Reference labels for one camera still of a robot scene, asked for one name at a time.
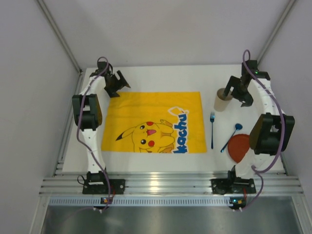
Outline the beige paper cup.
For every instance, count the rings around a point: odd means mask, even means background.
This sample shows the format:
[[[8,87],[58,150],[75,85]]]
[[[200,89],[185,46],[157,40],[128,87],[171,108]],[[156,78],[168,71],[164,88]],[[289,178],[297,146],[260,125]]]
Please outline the beige paper cup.
[[[224,90],[225,88],[220,88],[215,96],[214,110],[217,112],[223,112],[233,99],[232,92],[230,91],[227,95],[224,95]]]

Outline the yellow Pikachu cloth placemat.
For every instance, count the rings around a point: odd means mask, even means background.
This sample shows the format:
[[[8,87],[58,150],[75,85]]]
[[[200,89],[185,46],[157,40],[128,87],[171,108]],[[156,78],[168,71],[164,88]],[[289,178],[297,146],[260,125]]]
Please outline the yellow Pikachu cloth placemat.
[[[205,153],[200,92],[121,92],[109,102],[101,149]]]

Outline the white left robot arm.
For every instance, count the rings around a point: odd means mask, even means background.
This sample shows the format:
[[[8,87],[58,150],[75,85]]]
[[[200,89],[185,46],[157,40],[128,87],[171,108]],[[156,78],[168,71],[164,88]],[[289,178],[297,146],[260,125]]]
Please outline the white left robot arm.
[[[97,69],[89,76],[82,91],[73,95],[72,107],[77,126],[76,138],[87,151],[88,173],[86,183],[107,184],[106,165],[101,154],[102,133],[104,130],[104,99],[119,97],[118,91],[130,88],[122,72],[114,73],[113,66],[105,57],[97,60]]]

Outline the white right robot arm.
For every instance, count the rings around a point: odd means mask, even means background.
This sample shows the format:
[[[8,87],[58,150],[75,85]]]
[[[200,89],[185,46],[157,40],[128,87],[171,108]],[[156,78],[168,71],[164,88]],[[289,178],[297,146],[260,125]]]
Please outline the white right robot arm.
[[[249,151],[235,167],[236,176],[251,178],[269,171],[285,151],[295,119],[286,115],[272,89],[268,72],[259,71],[256,60],[242,62],[241,77],[231,76],[218,97],[236,99],[241,107],[255,106],[259,114],[249,134]]]

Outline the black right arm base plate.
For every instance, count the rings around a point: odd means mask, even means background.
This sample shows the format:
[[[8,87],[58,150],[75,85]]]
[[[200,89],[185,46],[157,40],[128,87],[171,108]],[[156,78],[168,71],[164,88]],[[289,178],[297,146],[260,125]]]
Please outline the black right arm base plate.
[[[253,179],[241,179],[229,180],[226,178],[216,178],[211,180],[211,186],[213,194],[225,195],[225,194],[255,194],[256,188]]]

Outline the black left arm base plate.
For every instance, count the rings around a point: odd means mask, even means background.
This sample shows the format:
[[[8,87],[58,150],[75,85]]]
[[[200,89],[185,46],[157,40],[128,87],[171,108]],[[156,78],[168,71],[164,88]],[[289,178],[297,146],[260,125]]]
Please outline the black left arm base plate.
[[[125,179],[109,179],[111,195],[122,195],[125,191]],[[107,181],[91,182],[85,181],[82,193],[84,195],[107,195],[108,194]]]

